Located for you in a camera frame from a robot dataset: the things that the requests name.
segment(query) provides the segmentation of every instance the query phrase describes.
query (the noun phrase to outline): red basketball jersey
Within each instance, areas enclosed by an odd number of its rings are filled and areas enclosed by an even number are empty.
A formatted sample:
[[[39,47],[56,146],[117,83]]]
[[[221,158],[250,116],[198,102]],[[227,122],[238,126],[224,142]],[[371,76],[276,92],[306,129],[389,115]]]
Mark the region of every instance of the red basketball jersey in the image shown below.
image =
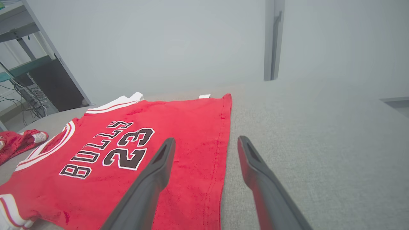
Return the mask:
[[[191,101],[122,96],[88,109],[36,148],[0,186],[0,229],[36,219],[99,229],[164,140],[175,138],[153,229],[220,229],[231,95]]]

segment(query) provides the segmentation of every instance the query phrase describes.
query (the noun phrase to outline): gray wall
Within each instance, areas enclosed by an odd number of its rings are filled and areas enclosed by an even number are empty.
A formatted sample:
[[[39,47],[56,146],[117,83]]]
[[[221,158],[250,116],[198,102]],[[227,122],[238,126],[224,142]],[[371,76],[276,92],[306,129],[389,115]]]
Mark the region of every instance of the gray wall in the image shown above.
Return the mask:
[[[264,0],[26,0],[90,101],[263,81]]]
[[[409,1],[286,0],[278,81],[337,78],[378,99],[409,94]]]

